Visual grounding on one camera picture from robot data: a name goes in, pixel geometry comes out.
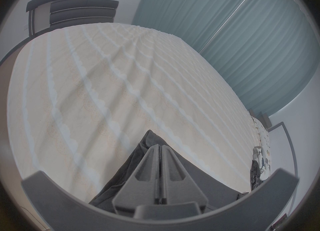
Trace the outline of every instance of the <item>teal curtain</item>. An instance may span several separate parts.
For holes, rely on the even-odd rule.
[[[202,56],[247,109],[270,116],[310,81],[320,48],[294,0],[246,0]]]
[[[141,0],[132,24],[174,34],[200,52],[242,1]]]
[[[182,38],[200,52],[243,0],[141,0],[133,23]],[[294,0],[246,0],[201,55],[247,109],[269,116],[297,96],[320,59]]]

